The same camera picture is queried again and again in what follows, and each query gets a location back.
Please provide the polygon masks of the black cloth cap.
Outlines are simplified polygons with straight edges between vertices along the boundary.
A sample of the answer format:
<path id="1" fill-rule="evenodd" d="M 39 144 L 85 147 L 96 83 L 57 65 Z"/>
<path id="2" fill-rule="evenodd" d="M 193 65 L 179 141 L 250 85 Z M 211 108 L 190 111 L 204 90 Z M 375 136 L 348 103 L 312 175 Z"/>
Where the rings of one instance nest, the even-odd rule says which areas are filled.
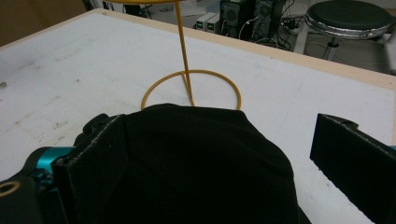
<path id="1" fill-rule="evenodd" d="M 156 105 L 125 122 L 129 164 L 99 224 L 311 224 L 289 159 L 243 112 Z"/>

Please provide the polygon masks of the black round stool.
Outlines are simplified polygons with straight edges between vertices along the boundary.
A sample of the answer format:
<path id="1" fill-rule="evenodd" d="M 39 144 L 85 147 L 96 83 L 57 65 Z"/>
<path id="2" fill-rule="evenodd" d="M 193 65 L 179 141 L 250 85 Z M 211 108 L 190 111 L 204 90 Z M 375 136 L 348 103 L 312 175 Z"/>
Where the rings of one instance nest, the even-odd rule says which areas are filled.
<path id="1" fill-rule="evenodd" d="M 304 52 L 309 29 L 330 38 L 322 55 L 328 61 L 335 56 L 340 39 L 381 37 L 389 63 L 396 66 L 396 28 L 387 35 L 389 28 L 396 25 L 396 0 L 394 8 L 360 0 L 312 0 L 303 23 L 293 49 L 296 53 Z"/>

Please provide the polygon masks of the black computer tower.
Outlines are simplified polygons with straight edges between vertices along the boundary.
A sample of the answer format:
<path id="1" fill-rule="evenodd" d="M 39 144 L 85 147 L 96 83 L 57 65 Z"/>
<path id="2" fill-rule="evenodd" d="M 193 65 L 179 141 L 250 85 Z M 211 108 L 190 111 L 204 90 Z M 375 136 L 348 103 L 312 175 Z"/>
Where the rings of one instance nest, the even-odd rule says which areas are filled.
<path id="1" fill-rule="evenodd" d="M 222 35 L 260 40 L 275 35 L 286 0 L 220 0 Z"/>

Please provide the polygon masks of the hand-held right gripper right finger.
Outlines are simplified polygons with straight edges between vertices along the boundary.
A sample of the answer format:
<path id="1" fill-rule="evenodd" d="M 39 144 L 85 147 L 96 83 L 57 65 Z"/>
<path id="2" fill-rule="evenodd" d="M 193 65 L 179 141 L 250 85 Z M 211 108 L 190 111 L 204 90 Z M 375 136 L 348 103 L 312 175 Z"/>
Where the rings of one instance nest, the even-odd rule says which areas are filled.
<path id="1" fill-rule="evenodd" d="M 319 114 L 310 159 L 374 224 L 396 224 L 396 149 Z"/>

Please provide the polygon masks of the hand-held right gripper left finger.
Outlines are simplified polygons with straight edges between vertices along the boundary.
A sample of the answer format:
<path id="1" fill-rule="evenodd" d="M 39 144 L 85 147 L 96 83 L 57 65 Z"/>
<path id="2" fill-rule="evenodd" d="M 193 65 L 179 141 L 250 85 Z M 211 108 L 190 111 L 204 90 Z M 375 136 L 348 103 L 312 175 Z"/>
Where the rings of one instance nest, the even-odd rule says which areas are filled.
<path id="1" fill-rule="evenodd" d="M 101 114 L 78 135 L 70 153 L 51 164 L 70 224 L 93 224 L 128 161 L 123 116 Z"/>

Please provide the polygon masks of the yellow wire hat stand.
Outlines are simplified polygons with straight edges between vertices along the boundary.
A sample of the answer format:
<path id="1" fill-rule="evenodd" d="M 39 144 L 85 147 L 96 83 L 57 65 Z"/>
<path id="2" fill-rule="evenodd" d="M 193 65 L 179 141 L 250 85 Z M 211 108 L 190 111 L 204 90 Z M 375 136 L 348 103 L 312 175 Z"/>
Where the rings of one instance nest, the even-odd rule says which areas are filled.
<path id="1" fill-rule="evenodd" d="M 189 68 L 189 62 L 188 62 L 188 56 L 187 56 L 185 38 L 184 38 L 183 22 L 182 22 L 182 18 L 181 18 L 180 1 L 183 1 L 183 0 L 107 0 L 107 2 L 110 2 L 110 3 L 117 3 L 117 4 L 123 4 L 123 5 L 145 5 L 145 4 L 158 5 L 158 4 L 169 4 L 169 3 L 174 4 L 174 11 L 176 13 L 176 18 L 177 18 L 177 30 L 178 30 L 178 36 L 179 36 L 179 42 L 180 42 L 180 48 L 181 48 L 184 69 L 182 71 L 170 74 L 166 77 L 162 77 L 161 79 L 156 81 L 154 84 L 152 84 L 148 88 L 148 90 L 146 91 L 146 93 L 144 94 L 144 96 L 142 98 L 141 108 L 144 109 L 146 107 L 149 95 L 160 84 L 164 83 L 168 79 L 171 79 L 171 78 L 177 77 L 177 76 L 182 77 L 184 86 L 186 88 L 186 91 L 187 91 L 187 94 L 188 94 L 188 97 L 189 97 L 189 100 L 191 103 L 191 106 L 194 106 L 192 86 L 191 86 L 191 74 L 204 74 L 204 75 L 217 77 L 219 79 L 222 79 L 226 83 L 228 83 L 234 90 L 234 93 L 236 96 L 236 109 L 240 110 L 241 106 L 242 106 L 241 92 L 229 78 L 227 78 L 226 76 L 224 76 L 220 73 L 214 72 L 214 71 L 203 70 L 203 69 L 190 69 Z"/>

